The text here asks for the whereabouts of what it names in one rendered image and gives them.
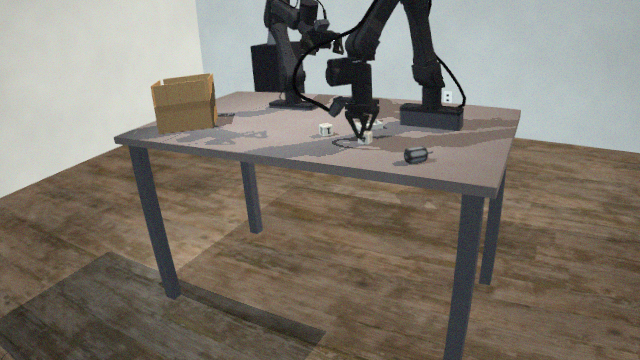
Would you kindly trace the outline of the brown cardboard box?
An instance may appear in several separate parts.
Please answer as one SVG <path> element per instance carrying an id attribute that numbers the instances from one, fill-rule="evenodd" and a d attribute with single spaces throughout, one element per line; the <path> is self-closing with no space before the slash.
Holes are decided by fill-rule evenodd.
<path id="1" fill-rule="evenodd" d="M 163 79 L 164 85 L 159 80 L 151 86 L 159 134 L 214 127 L 218 115 L 212 75 L 168 78 Z"/>

